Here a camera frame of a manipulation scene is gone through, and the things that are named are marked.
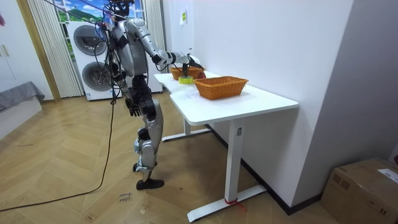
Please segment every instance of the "yellow object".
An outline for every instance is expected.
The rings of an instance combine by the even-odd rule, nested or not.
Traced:
[[[192,84],[193,83],[193,77],[181,76],[181,77],[178,78],[178,82],[179,82],[179,84]]]

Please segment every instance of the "herringbone floor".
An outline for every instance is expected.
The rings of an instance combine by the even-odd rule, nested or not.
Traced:
[[[164,136],[182,133],[182,117],[169,94],[162,104]],[[95,188],[107,153],[111,106],[84,97],[46,103],[43,110],[0,140],[0,208],[64,197]],[[153,178],[156,190],[137,191],[141,173],[131,172],[140,118],[115,105],[111,154],[98,191],[36,207],[0,213],[0,223],[188,223],[187,212],[223,198],[226,149],[210,133],[160,145]],[[241,168],[239,190],[256,185]],[[336,223],[319,204],[290,217],[267,194],[227,208],[197,223]]]

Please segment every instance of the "orange basket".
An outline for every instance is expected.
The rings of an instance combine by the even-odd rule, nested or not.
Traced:
[[[236,77],[218,77],[202,78],[193,82],[202,97],[217,100],[240,95],[248,80]]]
[[[192,76],[193,79],[197,79],[199,74],[203,72],[205,69],[201,68],[196,68],[196,67],[190,67],[188,70],[188,76]],[[182,68],[170,68],[170,71],[173,74],[173,78],[175,80],[178,80],[179,77],[183,76],[184,74],[182,73]]]

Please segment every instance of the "dryer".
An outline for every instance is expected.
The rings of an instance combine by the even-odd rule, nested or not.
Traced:
[[[109,71],[108,69],[102,71],[106,58],[106,43],[101,42],[94,25],[89,22],[68,21],[66,27],[87,100],[112,98]]]

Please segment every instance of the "desk tabletop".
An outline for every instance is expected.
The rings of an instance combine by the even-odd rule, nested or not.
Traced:
[[[219,75],[205,72],[207,78]],[[156,79],[171,93],[170,98],[187,122],[198,126],[263,113],[296,108],[296,101],[246,85],[239,96],[207,100],[199,95],[195,84],[183,85],[171,73],[157,74]]]

